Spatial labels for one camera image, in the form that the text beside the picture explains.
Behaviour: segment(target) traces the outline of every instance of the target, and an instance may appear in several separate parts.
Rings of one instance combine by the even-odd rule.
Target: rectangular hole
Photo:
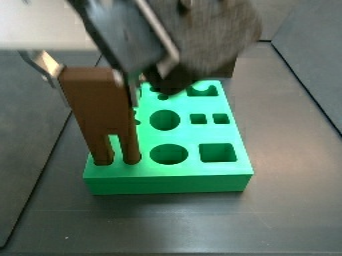
[[[200,144],[200,155],[204,163],[237,162],[237,154],[230,143]]]
[[[230,119],[228,114],[213,114],[216,124],[229,124]]]
[[[192,124],[208,124],[208,118],[205,114],[190,114]]]

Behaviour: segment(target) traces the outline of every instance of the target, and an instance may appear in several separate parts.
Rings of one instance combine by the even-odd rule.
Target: brown block leg
[[[114,161],[109,134],[118,134],[128,164],[141,161],[129,91],[114,81],[110,68],[66,68],[61,85],[97,165]]]

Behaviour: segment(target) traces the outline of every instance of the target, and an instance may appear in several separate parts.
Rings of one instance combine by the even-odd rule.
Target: circular hole
[[[150,157],[160,164],[173,165],[182,163],[188,159],[189,152],[180,145],[165,144],[152,150]]]
[[[153,86],[150,87],[150,91],[152,91],[152,92],[158,92],[158,90],[157,90],[156,87],[153,87]]]
[[[157,130],[170,131],[181,123],[180,115],[172,110],[160,110],[150,117],[150,123]]]
[[[160,99],[160,100],[168,100],[168,99],[169,99],[169,96],[165,95],[165,94],[160,94],[160,95],[158,95],[158,99]]]

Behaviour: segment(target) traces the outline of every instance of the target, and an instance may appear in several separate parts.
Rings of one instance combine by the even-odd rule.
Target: dark gray table
[[[341,252],[341,137],[270,44],[240,57],[226,91],[256,168],[244,193],[93,196],[71,118],[3,252]]]

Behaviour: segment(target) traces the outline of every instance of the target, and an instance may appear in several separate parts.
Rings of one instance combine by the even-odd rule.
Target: green shape sorter block
[[[201,81],[176,96],[142,85],[136,108],[142,161],[97,166],[89,156],[83,178],[95,195],[244,191],[254,174],[220,81]]]

